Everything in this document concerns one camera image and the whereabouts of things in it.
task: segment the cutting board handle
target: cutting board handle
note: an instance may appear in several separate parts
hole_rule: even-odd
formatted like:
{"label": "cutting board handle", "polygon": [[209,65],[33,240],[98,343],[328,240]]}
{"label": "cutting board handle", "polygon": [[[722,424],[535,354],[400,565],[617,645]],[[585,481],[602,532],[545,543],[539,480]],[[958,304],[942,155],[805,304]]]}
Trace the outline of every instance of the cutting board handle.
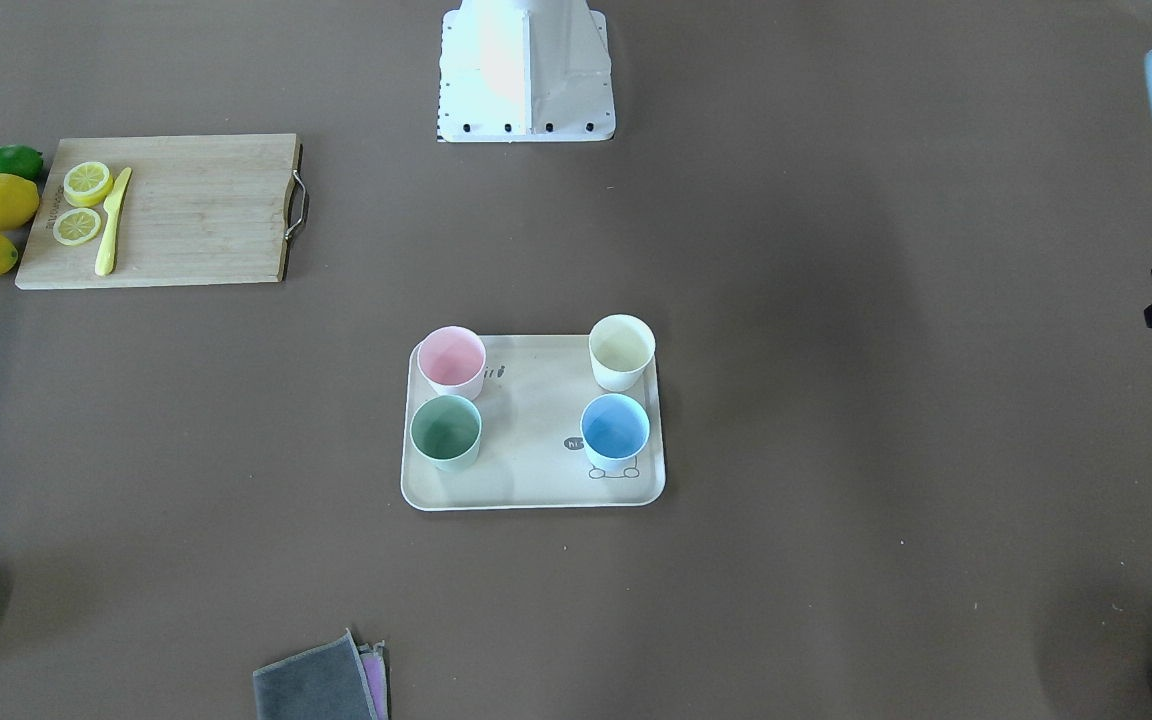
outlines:
{"label": "cutting board handle", "polygon": [[[291,245],[291,238],[301,233],[301,228],[305,225],[305,219],[310,217],[310,191],[305,188],[305,181],[301,179],[301,172],[296,168],[291,168],[291,179],[296,181],[296,187],[301,188],[301,218],[296,219],[296,222],[288,225],[287,232],[283,233],[283,241]],[[288,202],[287,205],[287,217],[291,219],[291,203]]]}

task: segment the gray cloth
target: gray cloth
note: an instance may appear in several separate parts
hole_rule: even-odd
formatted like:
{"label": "gray cloth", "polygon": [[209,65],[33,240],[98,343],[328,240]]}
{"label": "gray cloth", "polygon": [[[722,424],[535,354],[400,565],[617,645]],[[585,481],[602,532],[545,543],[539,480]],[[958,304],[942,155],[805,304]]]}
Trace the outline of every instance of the gray cloth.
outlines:
{"label": "gray cloth", "polygon": [[335,642],[262,667],[252,673],[252,685],[260,720],[378,720],[348,630]]}

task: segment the yellow knife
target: yellow knife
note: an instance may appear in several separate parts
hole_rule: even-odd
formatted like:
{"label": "yellow knife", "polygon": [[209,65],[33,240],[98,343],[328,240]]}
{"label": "yellow knife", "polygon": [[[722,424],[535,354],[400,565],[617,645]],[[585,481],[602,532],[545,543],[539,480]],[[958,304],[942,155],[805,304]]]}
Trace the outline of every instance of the yellow knife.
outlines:
{"label": "yellow knife", "polygon": [[100,237],[100,247],[96,250],[96,274],[108,275],[114,270],[114,241],[118,237],[118,214],[123,209],[123,195],[127,194],[127,181],[132,177],[132,168],[123,168],[114,181],[114,190],[105,196],[105,234]]}

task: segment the cloth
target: cloth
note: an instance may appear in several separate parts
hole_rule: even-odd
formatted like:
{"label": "cloth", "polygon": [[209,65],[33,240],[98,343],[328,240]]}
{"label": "cloth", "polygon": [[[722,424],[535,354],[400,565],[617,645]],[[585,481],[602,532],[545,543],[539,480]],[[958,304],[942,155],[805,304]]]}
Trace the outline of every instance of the cloth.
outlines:
{"label": "cloth", "polygon": [[[260,720],[387,720],[388,700],[372,697],[374,685],[364,669],[364,655],[381,679],[384,661],[373,647],[364,647],[361,653],[346,630],[335,642],[256,670],[256,715]],[[385,683],[378,687],[384,691]],[[378,705],[385,706],[384,715],[376,711]]]}
{"label": "cloth", "polygon": [[385,643],[358,647],[362,669],[367,674],[367,691],[378,720],[389,720],[389,672],[385,667]]}

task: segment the pink cup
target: pink cup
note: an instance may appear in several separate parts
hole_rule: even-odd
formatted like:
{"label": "pink cup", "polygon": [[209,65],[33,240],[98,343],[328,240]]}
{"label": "pink cup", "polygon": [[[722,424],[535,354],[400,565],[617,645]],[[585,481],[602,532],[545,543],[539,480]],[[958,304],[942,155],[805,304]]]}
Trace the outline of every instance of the pink cup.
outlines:
{"label": "pink cup", "polygon": [[479,336],[456,325],[429,333],[416,350],[416,366],[439,395],[479,396],[487,365],[488,353]]}

